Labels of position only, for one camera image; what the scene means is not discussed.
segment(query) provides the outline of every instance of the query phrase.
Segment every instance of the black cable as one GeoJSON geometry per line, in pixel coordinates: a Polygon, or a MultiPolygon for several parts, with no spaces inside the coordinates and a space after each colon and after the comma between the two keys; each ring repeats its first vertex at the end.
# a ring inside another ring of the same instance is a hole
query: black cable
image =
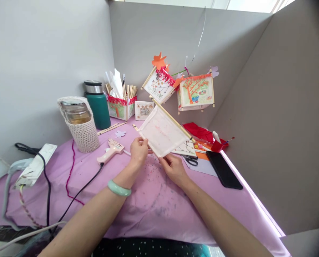
{"type": "MultiPolygon", "coordinates": [[[[62,217],[59,219],[58,222],[61,222],[62,219],[64,218],[64,216],[67,214],[71,204],[75,201],[76,197],[79,195],[79,193],[81,193],[95,178],[97,175],[99,175],[100,171],[102,170],[102,167],[103,167],[104,163],[100,163],[100,169],[98,170],[98,172],[94,175],[94,177],[92,177],[92,179],[90,181],[88,181],[88,183],[86,185],[83,186],[83,188],[80,189],[80,191],[74,196],[73,200],[71,200],[68,208],[66,209],[66,211],[63,213],[62,217]]],[[[52,231],[52,234],[51,234],[51,237],[50,237],[50,241],[54,238],[54,234],[55,234],[55,231],[57,229],[58,226],[54,227],[53,231],[52,231]]]]}
{"type": "Polygon", "coordinates": [[[48,176],[46,175],[46,171],[45,171],[45,159],[44,157],[39,153],[39,151],[41,150],[41,148],[31,148],[25,144],[22,143],[15,143],[14,146],[23,152],[27,152],[29,154],[32,155],[38,155],[39,157],[41,157],[42,161],[43,161],[43,165],[44,165],[44,176],[45,179],[48,183],[48,197],[47,197],[47,204],[46,204],[46,226],[48,227],[50,225],[49,222],[49,217],[50,217],[50,196],[51,196],[51,184],[50,184],[50,180],[48,179],[48,176]]]}

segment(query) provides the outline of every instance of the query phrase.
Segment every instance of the gray partition wall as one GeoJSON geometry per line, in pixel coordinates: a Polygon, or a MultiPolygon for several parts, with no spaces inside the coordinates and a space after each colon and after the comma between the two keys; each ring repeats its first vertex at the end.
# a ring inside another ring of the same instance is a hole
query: gray partition wall
{"type": "Polygon", "coordinates": [[[29,158],[13,145],[60,145],[71,138],[62,96],[113,69],[107,0],[0,1],[0,157],[29,158]]]}
{"type": "MultiPolygon", "coordinates": [[[[141,87],[152,70],[151,61],[160,51],[167,56],[170,74],[183,70],[186,55],[189,71],[206,74],[218,66],[214,79],[215,108],[177,114],[177,96],[164,107],[178,122],[207,127],[234,84],[271,19],[271,14],[128,2],[110,2],[115,68],[126,74],[126,83],[141,87]]],[[[150,101],[146,91],[138,98],[150,101]]]]}
{"type": "Polygon", "coordinates": [[[286,234],[319,228],[319,10],[277,12],[209,126],[286,234]]]}

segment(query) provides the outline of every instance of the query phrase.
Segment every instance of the power strip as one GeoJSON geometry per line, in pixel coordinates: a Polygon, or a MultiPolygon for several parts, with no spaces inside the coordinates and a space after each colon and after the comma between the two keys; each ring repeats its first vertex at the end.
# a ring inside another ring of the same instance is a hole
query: power strip
{"type": "MultiPolygon", "coordinates": [[[[45,144],[39,151],[40,155],[42,155],[45,160],[45,164],[48,163],[56,148],[57,145],[45,144]]],[[[20,174],[14,188],[19,189],[21,185],[24,185],[24,187],[32,187],[36,183],[39,176],[42,174],[43,169],[43,160],[39,155],[36,155],[29,166],[27,166],[22,174],[20,174]]]]}

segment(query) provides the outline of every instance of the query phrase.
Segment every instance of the table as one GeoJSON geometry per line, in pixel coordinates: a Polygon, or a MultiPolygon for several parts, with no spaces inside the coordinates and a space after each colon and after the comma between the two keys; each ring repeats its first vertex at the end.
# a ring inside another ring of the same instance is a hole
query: table
{"type": "MultiPolygon", "coordinates": [[[[111,118],[112,124],[116,122],[122,121],[111,118]]],[[[69,181],[69,192],[72,196],[76,195],[98,171],[100,166],[96,158],[102,156],[105,148],[108,148],[107,139],[115,138],[117,130],[126,131],[126,135],[117,141],[129,151],[131,142],[138,136],[132,123],[140,127],[142,122],[131,118],[127,124],[100,135],[101,145],[92,153],[81,153],[74,143],[75,164],[69,181]]],[[[58,221],[71,202],[65,189],[73,162],[71,146],[72,140],[59,146],[46,166],[52,186],[51,224],[58,221]]],[[[80,193],[78,199],[87,203],[97,192],[107,186],[108,181],[113,179],[129,160],[130,156],[125,153],[115,155],[103,167],[96,179],[80,193]]],[[[245,187],[243,190],[225,188],[218,178],[190,170],[185,163],[184,166],[189,177],[239,220],[274,256],[290,256],[268,223],[268,218],[245,187]]],[[[19,175],[20,172],[12,177],[11,185],[14,185],[19,175]]],[[[5,180],[6,177],[0,180],[0,225],[7,225],[1,217],[5,180]]],[[[46,199],[47,184],[44,175],[41,175],[33,187],[24,189],[24,200],[32,216],[42,225],[45,225],[46,221],[46,199]]],[[[68,221],[81,207],[82,205],[75,201],[64,217],[64,221],[68,221]]],[[[32,225],[19,203],[18,190],[12,187],[7,216],[12,217],[20,226],[32,225]]],[[[148,156],[145,167],[140,171],[132,188],[131,196],[126,199],[105,237],[168,238],[216,246],[215,240],[187,195],[167,177],[154,155],[148,156]]]]}

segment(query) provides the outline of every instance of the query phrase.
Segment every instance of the glass jar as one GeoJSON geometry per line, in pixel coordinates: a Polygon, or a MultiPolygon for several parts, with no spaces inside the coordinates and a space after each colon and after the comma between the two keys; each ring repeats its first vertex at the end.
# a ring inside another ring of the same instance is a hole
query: glass jar
{"type": "Polygon", "coordinates": [[[61,101],[62,109],[71,124],[82,124],[91,120],[86,104],[80,100],[61,101]]]}

